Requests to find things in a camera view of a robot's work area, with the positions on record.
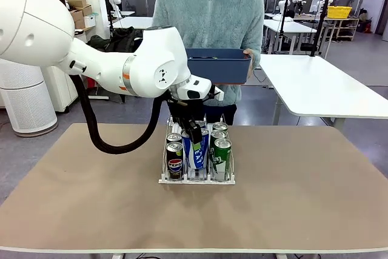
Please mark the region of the person's left hand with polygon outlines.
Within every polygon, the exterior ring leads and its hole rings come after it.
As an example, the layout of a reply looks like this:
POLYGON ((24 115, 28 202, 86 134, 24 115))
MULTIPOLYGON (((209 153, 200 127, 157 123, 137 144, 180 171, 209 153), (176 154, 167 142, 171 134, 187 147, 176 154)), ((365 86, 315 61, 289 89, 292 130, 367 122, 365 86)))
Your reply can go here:
POLYGON ((251 58, 248 73, 247 73, 247 79, 249 79, 253 73, 254 70, 258 67, 260 62, 260 56, 261 56, 261 49, 244 49, 244 54, 249 55, 251 58))

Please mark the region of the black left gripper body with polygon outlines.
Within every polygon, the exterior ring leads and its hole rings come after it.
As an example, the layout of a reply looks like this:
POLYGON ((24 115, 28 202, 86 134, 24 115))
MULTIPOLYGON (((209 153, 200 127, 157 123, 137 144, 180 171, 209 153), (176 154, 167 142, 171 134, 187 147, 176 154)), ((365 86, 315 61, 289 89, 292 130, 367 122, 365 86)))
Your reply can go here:
POLYGON ((204 119, 202 116, 203 100, 201 99, 179 100, 167 93, 166 102, 173 121, 178 123, 182 130, 186 131, 186 124, 189 120, 197 122, 204 119))

